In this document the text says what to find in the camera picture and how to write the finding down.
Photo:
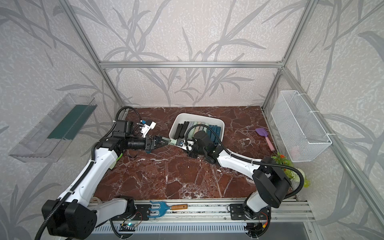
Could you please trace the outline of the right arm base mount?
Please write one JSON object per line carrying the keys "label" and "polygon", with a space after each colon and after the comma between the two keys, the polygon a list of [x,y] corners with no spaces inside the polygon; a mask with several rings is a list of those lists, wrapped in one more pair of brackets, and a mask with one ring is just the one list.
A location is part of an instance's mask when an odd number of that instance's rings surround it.
{"label": "right arm base mount", "polygon": [[254,213],[246,207],[244,209],[243,204],[230,204],[227,207],[228,212],[230,213],[231,220],[240,221],[240,220],[250,220],[250,221],[262,221],[267,222],[271,217],[271,207],[265,207],[259,212]]}

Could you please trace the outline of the white rectangular storage box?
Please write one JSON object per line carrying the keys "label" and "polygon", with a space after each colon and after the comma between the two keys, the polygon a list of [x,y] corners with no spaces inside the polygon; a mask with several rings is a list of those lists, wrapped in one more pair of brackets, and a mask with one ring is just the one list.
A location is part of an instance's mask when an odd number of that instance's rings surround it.
{"label": "white rectangular storage box", "polygon": [[169,139],[174,139],[174,134],[176,132],[178,124],[183,124],[185,121],[190,122],[188,129],[190,129],[193,126],[194,122],[200,122],[200,124],[209,126],[210,128],[214,125],[220,126],[222,128],[220,138],[221,138],[221,141],[223,140],[225,123],[222,120],[216,119],[216,118],[200,116],[200,115],[188,114],[188,113],[181,113],[176,117],[176,119],[175,119],[175,121],[171,127],[171,130],[169,132]]}

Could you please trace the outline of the teal pruning pliers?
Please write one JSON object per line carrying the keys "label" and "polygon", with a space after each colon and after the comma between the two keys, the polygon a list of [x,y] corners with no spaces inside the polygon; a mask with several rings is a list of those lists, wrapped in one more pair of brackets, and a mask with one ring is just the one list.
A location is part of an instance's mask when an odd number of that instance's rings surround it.
{"label": "teal pruning pliers", "polygon": [[216,135],[217,135],[216,143],[218,143],[219,140],[221,140],[221,138],[220,138],[221,130],[222,130],[222,128],[220,126],[216,126]]}
{"label": "teal pruning pliers", "polygon": [[216,142],[217,142],[217,140],[216,140],[216,130],[217,130],[217,126],[214,125],[214,126],[211,127],[211,129],[212,129],[211,140],[212,140],[212,142],[216,143]]}

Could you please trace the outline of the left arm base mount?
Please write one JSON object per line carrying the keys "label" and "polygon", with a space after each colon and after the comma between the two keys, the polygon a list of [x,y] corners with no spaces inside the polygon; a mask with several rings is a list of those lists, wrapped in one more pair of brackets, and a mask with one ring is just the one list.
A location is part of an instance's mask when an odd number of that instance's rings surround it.
{"label": "left arm base mount", "polygon": [[121,221],[148,221],[151,204],[139,204],[136,205],[137,209],[134,214],[124,214],[120,216]]}

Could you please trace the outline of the black pruning pliers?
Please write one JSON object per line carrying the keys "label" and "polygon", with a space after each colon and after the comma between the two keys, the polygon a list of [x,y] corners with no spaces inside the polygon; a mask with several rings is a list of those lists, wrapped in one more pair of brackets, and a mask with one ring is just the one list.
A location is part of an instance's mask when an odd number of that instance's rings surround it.
{"label": "black pruning pliers", "polygon": [[183,128],[183,125],[184,124],[178,124],[178,126],[177,126],[177,129],[176,129],[176,132],[175,132],[175,134],[174,134],[174,139],[178,139],[179,138],[179,136],[180,136],[180,132],[181,132],[181,130],[182,130],[182,128]]}
{"label": "black pruning pliers", "polygon": [[185,138],[185,133],[186,133],[186,131],[187,131],[187,129],[188,129],[189,123],[190,123],[190,122],[187,122],[187,121],[185,121],[185,122],[183,123],[181,132],[180,132],[180,134],[179,134],[179,138],[181,138],[181,139],[182,139],[182,138]]}

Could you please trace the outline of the mint pruning pliers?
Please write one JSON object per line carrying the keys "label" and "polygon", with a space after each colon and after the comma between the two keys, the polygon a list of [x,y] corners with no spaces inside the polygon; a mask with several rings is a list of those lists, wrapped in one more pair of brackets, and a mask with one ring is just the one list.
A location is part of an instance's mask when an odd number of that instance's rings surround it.
{"label": "mint pruning pliers", "polygon": [[182,147],[184,145],[184,140],[182,139],[169,139],[169,145],[177,146],[177,147]]}

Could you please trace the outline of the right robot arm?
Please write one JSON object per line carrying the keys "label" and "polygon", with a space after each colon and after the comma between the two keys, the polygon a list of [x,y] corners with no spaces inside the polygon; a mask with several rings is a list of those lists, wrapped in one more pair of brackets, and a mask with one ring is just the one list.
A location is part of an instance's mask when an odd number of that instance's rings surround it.
{"label": "right robot arm", "polygon": [[299,193],[304,187],[305,177],[299,169],[279,165],[272,158],[263,160],[248,158],[227,149],[221,141],[214,143],[204,131],[197,132],[183,146],[192,157],[201,155],[212,165],[232,169],[252,179],[256,191],[243,203],[244,213],[249,219],[267,207],[279,208],[284,199]]}

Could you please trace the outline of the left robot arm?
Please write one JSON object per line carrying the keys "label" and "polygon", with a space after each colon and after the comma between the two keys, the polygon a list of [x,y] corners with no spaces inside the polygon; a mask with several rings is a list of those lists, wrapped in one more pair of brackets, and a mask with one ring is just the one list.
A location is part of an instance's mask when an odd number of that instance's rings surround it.
{"label": "left robot arm", "polygon": [[132,197],[117,197],[93,207],[89,203],[107,170],[124,151],[150,152],[171,142],[164,137],[148,136],[155,125],[142,122],[140,136],[134,136],[131,122],[116,120],[106,135],[92,146],[90,160],[71,185],[56,200],[45,202],[44,222],[35,238],[41,239],[44,230],[48,230],[51,236],[84,240],[96,227],[116,216],[135,216],[137,208]]}

